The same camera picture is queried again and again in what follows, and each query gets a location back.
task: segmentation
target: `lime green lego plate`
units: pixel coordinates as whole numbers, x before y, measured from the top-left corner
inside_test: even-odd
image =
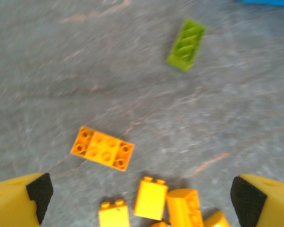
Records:
[[[205,31],[203,25],[190,19],[185,20],[166,62],[182,71],[189,70],[193,66]]]

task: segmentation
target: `gray stone floor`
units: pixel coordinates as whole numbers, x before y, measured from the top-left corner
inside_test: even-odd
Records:
[[[164,63],[187,17],[195,66]],[[82,125],[136,144],[126,172],[69,155]],[[205,217],[235,176],[284,181],[284,8],[236,0],[0,0],[0,181],[49,172],[43,227],[96,227],[139,179],[199,191]]]

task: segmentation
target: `granite surface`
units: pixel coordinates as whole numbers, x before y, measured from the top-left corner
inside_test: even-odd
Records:
[[[164,63],[187,17],[208,27],[195,66]],[[136,144],[126,172],[69,154],[79,127]],[[236,0],[0,0],[0,181],[49,172],[42,227],[96,227],[139,179],[199,191],[238,227],[231,183],[284,181],[284,8]]]

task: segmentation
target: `black rubber pad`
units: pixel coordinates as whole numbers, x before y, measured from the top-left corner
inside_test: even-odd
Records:
[[[267,195],[236,176],[231,186],[231,202],[242,227],[256,227]]]
[[[49,173],[45,173],[27,185],[27,193],[30,200],[37,204],[37,218],[39,224],[42,223],[48,204],[53,195],[53,185]]]

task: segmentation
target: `blue object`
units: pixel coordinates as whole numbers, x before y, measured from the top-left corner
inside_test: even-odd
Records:
[[[268,4],[274,6],[284,6],[284,0],[241,0],[243,3]]]

